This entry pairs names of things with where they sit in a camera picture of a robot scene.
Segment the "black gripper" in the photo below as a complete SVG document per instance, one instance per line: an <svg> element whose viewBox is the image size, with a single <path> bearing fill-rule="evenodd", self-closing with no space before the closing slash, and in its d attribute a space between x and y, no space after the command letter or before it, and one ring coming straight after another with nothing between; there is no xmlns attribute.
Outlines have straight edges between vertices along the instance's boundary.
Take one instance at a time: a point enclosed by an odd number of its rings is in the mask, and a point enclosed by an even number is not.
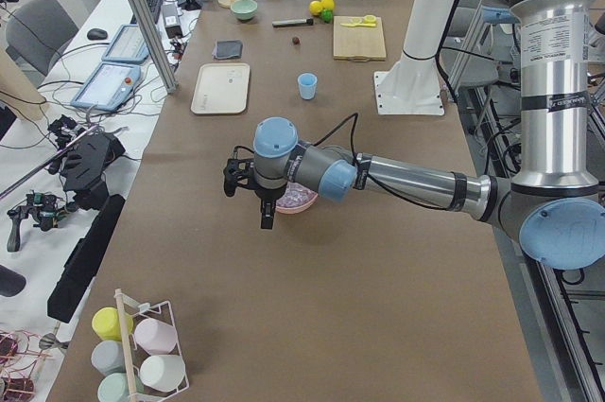
<svg viewBox="0 0 605 402"><path fill-rule="evenodd" d="M240 159L238 157L240 149L254 153L252 149L245 146L235 146L233 148L233 153L223 169L223 191L225 195L233 197L236 189L242 188L253 191L258 198L281 198L286 191L286 185L284 184L278 188L265 188L259 184L254 175L253 158ZM260 212L261 228L271 230L275 216L275 201L261 199Z"/></svg>

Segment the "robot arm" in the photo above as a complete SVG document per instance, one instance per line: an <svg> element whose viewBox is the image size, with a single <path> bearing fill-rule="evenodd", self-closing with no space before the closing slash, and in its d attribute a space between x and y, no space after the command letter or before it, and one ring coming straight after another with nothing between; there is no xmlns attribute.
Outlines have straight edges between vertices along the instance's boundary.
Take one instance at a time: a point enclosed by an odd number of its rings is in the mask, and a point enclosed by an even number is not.
<svg viewBox="0 0 605 402"><path fill-rule="evenodd" d="M382 190L422 207L464 212L501 229L534 260L558 270L604 255L604 209L586 167L588 10L595 0L485 0L520 25L521 155L511 179L469 177L309 143L294 124L270 117L256 128L251 157L233 156L224 191L253 191L261 225L273 225L288 183L340 201L351 189Z"/></svg>

